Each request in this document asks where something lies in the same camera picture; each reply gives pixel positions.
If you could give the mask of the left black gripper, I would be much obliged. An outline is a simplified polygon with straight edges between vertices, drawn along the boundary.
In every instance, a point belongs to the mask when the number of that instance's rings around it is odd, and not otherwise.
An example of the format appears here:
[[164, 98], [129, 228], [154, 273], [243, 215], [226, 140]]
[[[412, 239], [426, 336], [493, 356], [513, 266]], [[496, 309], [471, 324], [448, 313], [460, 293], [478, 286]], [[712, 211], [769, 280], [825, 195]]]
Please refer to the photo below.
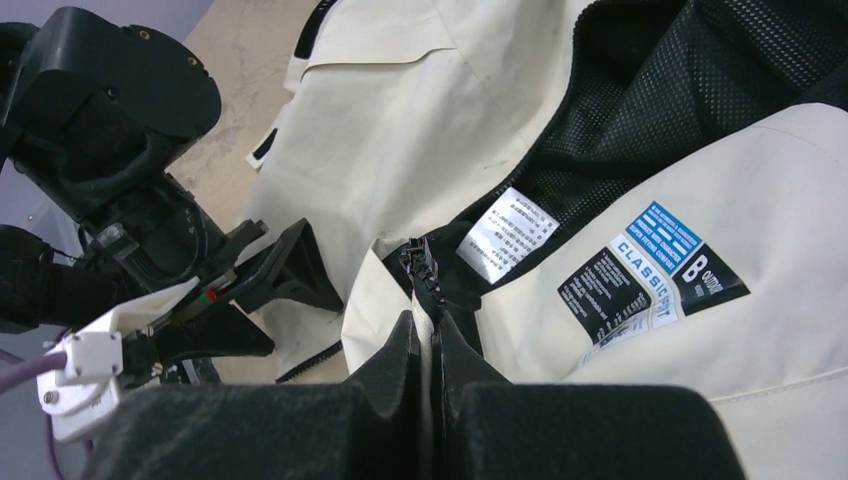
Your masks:
[[[247, 313], [274, 300], [331, 312], [344, 306], [307, 219], [235, 268], [247, 246], [265, 234], [265, 224], [246, 220], [224, 232], [171, 175], [158, 175], [118, 195], [83, 219], [81, 229], [90, 238], [86, 253], [104, 266], [117, 267], [134, 297], [195, 280], [198, 294], [231, 284], [225, 299]], [[265, 357], [274, 347], [230, 303], [172, 311], [152, 335], [154, 358], [162, 364]]]

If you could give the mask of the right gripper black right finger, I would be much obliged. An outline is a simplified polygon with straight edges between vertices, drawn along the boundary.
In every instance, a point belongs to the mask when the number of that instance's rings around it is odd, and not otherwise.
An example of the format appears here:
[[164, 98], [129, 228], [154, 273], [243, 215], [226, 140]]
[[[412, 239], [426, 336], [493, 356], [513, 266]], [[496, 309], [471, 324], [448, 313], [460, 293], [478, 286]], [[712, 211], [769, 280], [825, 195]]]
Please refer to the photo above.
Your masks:
[[440, 479], [742, 479], [697, 393], [650, 385], [514, 384], [437, 324]]

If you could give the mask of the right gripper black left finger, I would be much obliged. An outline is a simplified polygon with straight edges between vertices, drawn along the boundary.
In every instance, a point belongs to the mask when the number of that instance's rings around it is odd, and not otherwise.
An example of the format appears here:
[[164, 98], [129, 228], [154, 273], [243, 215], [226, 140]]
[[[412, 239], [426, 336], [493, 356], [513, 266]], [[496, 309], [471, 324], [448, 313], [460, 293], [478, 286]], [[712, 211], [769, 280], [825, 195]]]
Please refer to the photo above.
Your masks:
[[420, 344], [410, 312], [336, 384], [161, 386], [107, 422], [90, 479], [415, 479]]

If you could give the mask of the beige jacket with black lining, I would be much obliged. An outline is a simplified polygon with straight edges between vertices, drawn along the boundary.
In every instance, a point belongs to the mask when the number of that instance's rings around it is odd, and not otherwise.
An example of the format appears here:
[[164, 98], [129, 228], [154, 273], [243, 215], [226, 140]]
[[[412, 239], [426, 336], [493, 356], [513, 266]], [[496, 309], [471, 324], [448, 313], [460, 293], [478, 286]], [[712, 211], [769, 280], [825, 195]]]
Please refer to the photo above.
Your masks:
[[247, 214], [307, 219], [344, 307], [261, 315], [283, 378], [398, 315], [428, 243], [514, 383], [674, 385], [753, 479], [847, 475], [843, 1], [323, 1]]

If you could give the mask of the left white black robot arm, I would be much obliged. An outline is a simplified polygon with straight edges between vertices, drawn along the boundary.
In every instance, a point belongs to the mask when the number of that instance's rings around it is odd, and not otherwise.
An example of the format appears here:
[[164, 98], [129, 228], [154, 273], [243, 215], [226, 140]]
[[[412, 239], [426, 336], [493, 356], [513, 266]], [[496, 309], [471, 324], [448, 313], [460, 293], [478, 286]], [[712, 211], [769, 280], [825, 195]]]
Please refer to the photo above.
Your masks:
[[127, 344], [138, 363], [268, 355], [250, 314], [275, 300], [338, 312], [312, 228], [299, 220], [245, 257], [266, 225], [222, 231], [167, 169], [218, 122], [218, 86], [198, 57], [152, 28], [79, 7], [41, 26], [1, 26], [1, 162], [77, 225], [83, 253], [1, 229], [1, 330], [72, 330], [130, 299], [192, 282], [187, 299]]

